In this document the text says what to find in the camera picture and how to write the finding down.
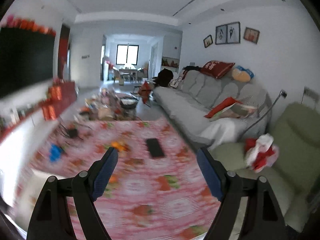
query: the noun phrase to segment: metal screw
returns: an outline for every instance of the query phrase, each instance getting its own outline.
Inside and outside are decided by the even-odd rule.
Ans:
[[[229,177],[234,177],[236,173],[234,171],[227,171]]]
[[[267,179],[263,176],[259,177],[259,180],[262,182],[262,183],[266,183],[267,182]]]
[[[48,178],[48,182],[54,182],[55,179],[56,179],[55,176],[50,176],[50,177]]]
[[[81,178],[84,178],[84,177],[86,177],[88,175],[88,172],[87,171],[81,171],[80,173],[79,173],[79,176],[81,177]]]

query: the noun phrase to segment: blue object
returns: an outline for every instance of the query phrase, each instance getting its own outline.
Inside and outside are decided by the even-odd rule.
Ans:
[[[254,74],[250,69],[244,68],[244,67],[241,67],[241,66],[237,66],[236,68],[239,69],[240,71],[246,71],[251,79],[254,78]]]
[[[118,151],[113,149],[93,182],[93,191],[91,194],[93,201],[96,201],[98,197],[103,195],[117,162]]]
[[[55,144],[51,144],[50,161],[55,162],[58,159],[60,159],[62,152],[63,152],[63,150],[59,146],[57,146]]]
[[[223,197],[223,192],[221,189],[221,181],[215,172],[214,168],[210,164],[207,156],[204,154],[203,150],[200,149],[197,152],[197,162],[204,176],[205,181],[208,184],[211,195],[216,197],[219,201],[221,201]]]

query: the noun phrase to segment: sofa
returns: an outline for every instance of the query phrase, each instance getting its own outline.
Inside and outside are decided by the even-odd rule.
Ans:
[[[156,87],[153,97],[195,149],[203,146],[213,149],[221,143],[236,142],[271,106],[268,93],[258,85],[229,77],[215,79],[195,70],[188,71],[176,89]],[[259,111],[245,119],[223,118],[210,122],[204,117],[227,97],[257,106]],[[244,138],[264,134],[270,114],[246,132]]]
[[[276,195],[285,223],[301,232],[310,212],[306,198],[312,189],[319,188],[320,183],[320,114],[307,106],[290,104],[270,134],[280,148],[280,155],[271,168],[264,168],[259,173],[246,169],[244,143],[226,143],[210,153],[226,170],[233,170],[241,177],[265,176]]]

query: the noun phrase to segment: sofa backrest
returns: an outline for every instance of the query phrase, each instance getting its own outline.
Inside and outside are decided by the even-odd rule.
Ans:
[[[259,106],[260,110],[271,106],[268,93],[257,85],[229,77],[215,79],[196,70],[187,73],[178,89],[191,95],[208,109],[217,106],[227,97],[242,99],[244,103]]]
[[[320,174],[320,114],[305,105],[290,104],[271,135],[280,148],[275,168],[297,190],[309,192]]]

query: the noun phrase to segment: framed picture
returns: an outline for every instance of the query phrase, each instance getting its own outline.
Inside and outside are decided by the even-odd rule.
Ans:
[[[227,44],[240,43],[240,22],[227,24]]]
[[[216,27],[216,45],[227,43],[227,25]]]
[[[209,47],[211,44],[213,44],[212,36],[209,35],[208,37],[206,37],[206,38],[203,40],[203,43],[204,43],[204,47],[205,47],[205,48],[207,48],[207,47]]]
[[[258,30],[246,27],[245,31],[244,31],[243,38],[246,41],[251,41],[251,42],[257,44],[258,43],[258,39],[259,39],[259,35],[260,35],[260,32]]]

